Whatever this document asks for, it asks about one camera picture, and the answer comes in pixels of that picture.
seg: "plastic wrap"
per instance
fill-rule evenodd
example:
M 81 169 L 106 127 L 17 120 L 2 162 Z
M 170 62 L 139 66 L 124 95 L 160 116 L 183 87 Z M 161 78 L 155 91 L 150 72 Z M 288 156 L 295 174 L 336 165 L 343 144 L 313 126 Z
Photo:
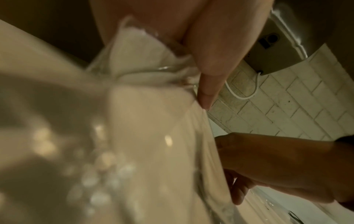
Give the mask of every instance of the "plastic wrap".
M 183 47 L 128 18 L 83 70 L 0 38 L 1 223 L 235 222 Z

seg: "power cord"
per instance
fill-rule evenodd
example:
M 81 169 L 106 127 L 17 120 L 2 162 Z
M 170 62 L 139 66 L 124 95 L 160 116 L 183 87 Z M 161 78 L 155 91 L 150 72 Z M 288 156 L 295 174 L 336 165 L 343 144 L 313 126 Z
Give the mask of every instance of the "power cord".
M 231 90 L 231 88 L 229 87 L 229 84 L 228 84 L 227 81 L 225 81 L 225 85 L 226 85 L 227 89 L 230 91 L 230 93 L 231 93 L 234 97 L 236 97 L 237 99 L 240 99 L 240 100 L 248 100 L 248 99 L 254 97 L 254 96 L 257 94 L 258 88 L 259 88 L 259 81 L 258 81 L 258 79 L 259 79 L 259 76 L 260 76 L 261 74 L 262 74 L 262 72 L 258 72 L 258 73 L 257 73 L 257 76 L 256 76 L 256 88 L 254 89 L 254 92 L 253 92 L 251 95 L 246 96 L 246 97 L 240 97 L 239 95 L 236 95 L 236 94 Z

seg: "human skin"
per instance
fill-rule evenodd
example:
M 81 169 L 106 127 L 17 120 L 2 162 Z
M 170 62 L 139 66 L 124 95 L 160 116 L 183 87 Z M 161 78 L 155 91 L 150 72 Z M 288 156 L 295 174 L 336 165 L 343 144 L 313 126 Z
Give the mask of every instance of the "human skin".
M 182 43 L 202 75 L 198 101 L 209 109 L 260 34 L 273 0 L 90 0 L 104 43 L 133 15 Z
M 322 203 L 354 201 L 352 145 L 240 133 L 215 141 L 235 204 L 256 185 Z

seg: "transparent plastic packaging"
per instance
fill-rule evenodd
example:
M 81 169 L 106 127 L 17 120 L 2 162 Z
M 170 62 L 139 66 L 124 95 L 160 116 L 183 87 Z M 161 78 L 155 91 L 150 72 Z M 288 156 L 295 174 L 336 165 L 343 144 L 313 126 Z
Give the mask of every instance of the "transparent plastic packaging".
M 235 223 L 183 47 L 126 18 L 82 69 L 1 25 L 0 223 Z

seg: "tile wall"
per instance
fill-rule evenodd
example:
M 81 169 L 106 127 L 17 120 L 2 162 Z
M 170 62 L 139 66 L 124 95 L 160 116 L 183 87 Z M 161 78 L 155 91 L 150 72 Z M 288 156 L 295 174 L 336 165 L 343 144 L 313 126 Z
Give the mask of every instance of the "tile wall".
M 256 72 L 244 61 L 228 78 L 240 96 L 250 95 Z M 308 60 L 261 76 L 250 100 L 224 86 L 208 114 L 226 132 L 331 141 L 354 134 L 354 81 L 324 44 Z

